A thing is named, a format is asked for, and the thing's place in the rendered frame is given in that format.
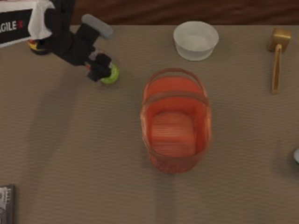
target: basket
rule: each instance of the basket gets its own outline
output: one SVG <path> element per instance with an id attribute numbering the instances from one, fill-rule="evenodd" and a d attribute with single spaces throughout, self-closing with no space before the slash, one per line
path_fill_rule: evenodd
<path id="1" fill-rule="evenodd" d="M 209 101 L 189 71 L 169 68 L 152 75 L 143 91 L 140 117 L 149 159 L 161 172 L 189 171 L 209 147 Z"/>

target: black and yellow object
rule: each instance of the black and yellow object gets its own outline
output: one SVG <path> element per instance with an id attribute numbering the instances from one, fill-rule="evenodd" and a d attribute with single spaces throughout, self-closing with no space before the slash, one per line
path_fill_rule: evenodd
<path id="1" fill-rule="evenodd" d="M 47 55 L 50 53 L 48 50 L 40 48 L 37 41 L 29 40 L 28 45 L 30 47 L 30 50 L 36 55 Z"/>

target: hammer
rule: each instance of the hammer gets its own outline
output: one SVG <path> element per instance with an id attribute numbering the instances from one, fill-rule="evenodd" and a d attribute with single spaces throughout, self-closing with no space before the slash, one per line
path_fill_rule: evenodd
<path id="1" fill-rule="evenodd" d="M 289 30 L 275 28 L 273 30 L 271 41 L 268 46 L 269 51 L 275 51 L 274 67 L 272 74 L 272 94 L 278 94 L 280 79 L 280 63 L 281 54 L 286 50 L 290 39 L 291 32 Z"/>

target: brown floor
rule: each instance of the brown floor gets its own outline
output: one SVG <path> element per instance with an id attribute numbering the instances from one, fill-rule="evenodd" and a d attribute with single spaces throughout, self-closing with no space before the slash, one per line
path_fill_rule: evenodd
<path id="1" fill-rule="evenodd" d="M 299 24 L 299 0 L 77 0 L 73 23 L 89 13 L 110 24 Z"/>

